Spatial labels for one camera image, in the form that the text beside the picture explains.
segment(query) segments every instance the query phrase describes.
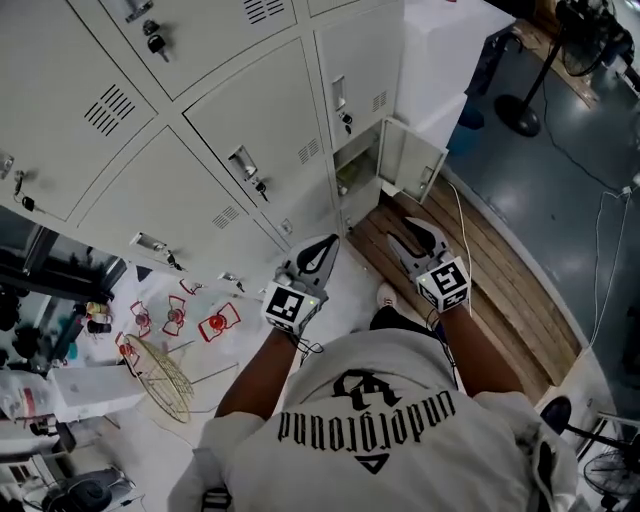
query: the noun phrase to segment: fiducial marker cube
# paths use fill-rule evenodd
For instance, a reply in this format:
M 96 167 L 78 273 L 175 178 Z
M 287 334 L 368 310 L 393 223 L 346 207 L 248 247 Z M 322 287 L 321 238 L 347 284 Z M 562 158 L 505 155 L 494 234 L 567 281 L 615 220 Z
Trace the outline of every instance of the fiducial marker cube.
M 471 280 L 462 258 L 447 261 L 433 270 L 418 276 L 418 292 L 442 313 L 469 298 Z
M 317 297 L 271 281 L 262 303 L 262 316 L 274 327 L 300 336 L 320 305 Z

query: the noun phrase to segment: wooden floor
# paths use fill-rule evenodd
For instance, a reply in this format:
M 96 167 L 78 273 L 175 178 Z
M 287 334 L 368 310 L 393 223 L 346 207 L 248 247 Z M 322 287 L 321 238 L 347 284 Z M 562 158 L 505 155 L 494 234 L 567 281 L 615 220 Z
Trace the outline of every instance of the wooden floor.
M 576 360 L 580 344 L 524 262 L 473 206 L 462 197 L 460 200 L 471 250 L 473 318 L 517 371 L 530 400 L 537 403 L 549 385 L 562 382 Z M 387 233 L 395 233 L 419 251 L 413 235 L 401 223 L 402 217 L 417 217 L 438 226 L 454 254 L 462 256 L 468 268 L 453 190 L 438 178 L 422 205 L 404 194 L 390 198 L 383 193 L 378 207 L 348 236 L 426 320 L 433 308 L 415 292 L 386 241 Z

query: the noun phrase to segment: black cable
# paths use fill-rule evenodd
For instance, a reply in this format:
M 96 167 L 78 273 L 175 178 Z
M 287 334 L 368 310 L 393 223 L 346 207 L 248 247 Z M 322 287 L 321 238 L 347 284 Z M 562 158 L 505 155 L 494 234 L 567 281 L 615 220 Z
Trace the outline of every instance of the black cable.
M 551 55 L 551 42 L 549 42 L 549 53 L 547 54 L 547 57 L 549 55 Z M 589 178 L 591 178 L 592 180 L 597 181 L 598 183 L 600 183 L 600 185 L 602 185 L 604 188 L 610 190 L 611 192 L 618 192 L 617 188 L 612 187 L 611 185 L 608 185 L 607 183 L 605 183 L 603 180 L 601 180 L 600 178 L 598 178 L 594 174 L 591 174 L 584 165 L 582 165 L 575 158 L 573 158 L 569 154 L 569 152 L 566 149 L 564 149 L 562 146 L 560 146 L 560 144 L 558 144 L 555 141 L 555 139 L 553 138 L 553 133 L 551 132 L 551 128 L 549 127 L 549 123 L 547 123 L 547 110 L 548 110 L 548 107 L 549 107 L 549 101 L 547 100 L 547 88 L 545 86 L 546 79 L 547 79 L 546 76 L 542 79 L 542 96 L 544 98 L 544 115 L 542 116 L 542 122 L 544 123 L 544 127 L 547 130 L 547 133 L 549 134 L 549 140 L 551 140 L 551 144 L 560 153 L 562 153 L 573 165 L 575 165 L 578 169 L 580 169 L 587 176 L 589 176 Z
M 303 355 L 308 355 L 310 352 L 314 354 L 322 354 L 322 352 L 324 352 L 324 347 L 320 345 L 320 343 L 316 342 L 313 345 L 307 345 L 307 343 L 309 343 L 309 340 L 296 336 L 295 334 L 291 334 L 287 331 L 283 332 L 285 333 L 289 341 L 293 344 L 293 346 L 296 347 L 297 350 L 302 352 Z
M 438 323 L 440 323 L 440 319 L 436 321 L 436 324 L 435 324 L 436 327 L 438 327 Z M 449 344 L 442 340 L 442 338 L 438 334 L 438 331 L 435 328 L 431 328 L 431 331 L 433 332 L 433 334 L 435 334 L 436 338 L 438 338 L 438 341 L 442 346 L 442 351 L 444 352 L 444 355 L 447 358 L 447 361 L 449 361 L 449 364 L 451 365 L 451 375 L 453 376 L 453 383 L 455 384 L 456 389 L 459 390 L 460 386 L 458 385 L 458 378 L 456 377 L 456 362 L 454 361 L 453 355 L 451 354 L 451 350 L 449 349 Z
M 31 508 L 33 508 L 35 510 L 42 510 L 42 507 L 39 506 L 39 505 L 36 505 L 33 501 L 27 501 L 27 500 L 23 499 L 22 503 L 24 503 L 25 505 L 29 505 Z

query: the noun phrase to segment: white box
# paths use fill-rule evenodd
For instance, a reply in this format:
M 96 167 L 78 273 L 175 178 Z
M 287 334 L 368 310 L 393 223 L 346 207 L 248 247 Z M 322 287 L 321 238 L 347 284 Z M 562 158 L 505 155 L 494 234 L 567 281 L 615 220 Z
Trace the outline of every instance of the white box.
M 408 0 L 395 113 L 417 130 L 465 92 L 485 39 L 514 21 L 482 0 Z
M 436 110 L 432 116 L 418 123 L 416 132 L 434 145 L 446 148 L 466 102 L 467 95 L 465 93 L 462 92 L 454 96 Z
M 47 375 L 59 422 L 77 421 L 135 406 L 146 391 L 126 366 L 56 368 Z

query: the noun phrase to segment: white cable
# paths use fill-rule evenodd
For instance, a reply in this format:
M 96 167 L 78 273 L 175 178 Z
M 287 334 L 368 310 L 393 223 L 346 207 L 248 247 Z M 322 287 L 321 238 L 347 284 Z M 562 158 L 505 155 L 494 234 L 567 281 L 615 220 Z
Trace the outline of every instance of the white cable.
M 604 204 L 604 196 L 611 196 L 614 199 L 618 199 L 624 195 L 624 193 L 620 193 L 618 195 L 612 194 L 611 192 L 602 192 L 600 196 L 600 208 L 598 208 L 598 215 L 596 216 L 596 267 L 594 273 L 594 281 L 593 281 L 593 296 L 594 296 L 594 304 L 595 304 L 595 316 L 594 316 L 594 324 L 593 324 L 593 334 L 591 335 L 591 340 L 589 341 L 589 347 L 593 345 L 598 336 L 598 331 L 600 330 L 600 324 L 602 323 L 602 318 L 604 317 L 604 312 L 607 308 L 607 302 L 609 301 L 609 293 L 611 292 L 611 287 L 613 285 L 613 276 L 616 273 L 616 266 L 618 264 L 618 255 L 620 253 L 620 245 L 622 244 L 622 237 L 624 235 L 624 225 L 627 220 L 627 212 L 629 210 L 629 201 L 631 200 L 631 194 L 627 196 L 627 200 L 624 205 L 624 214 L 622 215 L 622 224 L 620 226 L 620 235 L 618 236 L 618 243 L 616 245 L 616 252 L 613 256 L 613 268 L 611 269 L 611 274 L 609 275 L 609 282 L 607 283 L 607 292 L 604 297 L 604 302 L 602 304 L 602 311 L 600 311 L 600 315 L 598 316 L 598 265 L 600 262 L 600 234 L 599 234 L 599 226 L 600 226 L 600 215 L 602 214 L 602 207 Z
M 456 187 L 454 187 L 452 183 L 449 183 L 449 186 L 453 189 L 453 193 L 456 195 L 456 201 L 458 202 L 460 226 L 462 227 L 462 240 L 464 241 L 464 247 L 467 250 L 467 262 L 469 264 L 469 316 L 473 316 L 473 313 L 471 312 L 471 251 L 469 250 L 469 244 L 467 243 L 467 235 L 464 230 L 464 217 L 462 216 L 462 206 L 460 205 L 460 198 L 458 197 L 458 191 L 456 190 Z

